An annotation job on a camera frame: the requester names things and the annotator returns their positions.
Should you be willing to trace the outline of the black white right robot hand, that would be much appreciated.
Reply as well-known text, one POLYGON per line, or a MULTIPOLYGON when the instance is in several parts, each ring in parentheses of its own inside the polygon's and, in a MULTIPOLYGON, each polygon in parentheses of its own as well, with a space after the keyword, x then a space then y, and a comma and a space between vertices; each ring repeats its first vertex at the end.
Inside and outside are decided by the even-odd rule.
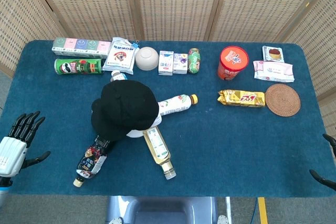
MULTIPOLYGON (((331 148, 332 148, 332 151, 333 151, 333 156, 335 157, 335 138, 333 138, 332 136, 326 134, 326 133, 323 133, 322 135, 330 144, 331 148)), ((331 181, 331 180, 328 180, 328 179, 325 179, 323 177, 321 177, 315 170, 313 169, 310 169, 309 170, 309 173, 311 174, 311 176, 317 181, 319 182, 320 184, 324 185, 324 186, 327 186, 333 190, 335 190, 335 187, 336 187, 336 184, 334 181, 331 181)))

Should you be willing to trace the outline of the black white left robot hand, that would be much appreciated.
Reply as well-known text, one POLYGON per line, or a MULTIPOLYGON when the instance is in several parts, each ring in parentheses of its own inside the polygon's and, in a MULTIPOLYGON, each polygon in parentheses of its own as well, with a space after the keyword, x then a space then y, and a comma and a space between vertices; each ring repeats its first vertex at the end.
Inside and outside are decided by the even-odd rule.
POLYGON ((21 114, 1 140, 1 191, 9 190, 15 177, 22 169, 44 161, 51 151, 41 156, 27 159, 26 154, 45 118, 38 118, 39 111, 21 114))

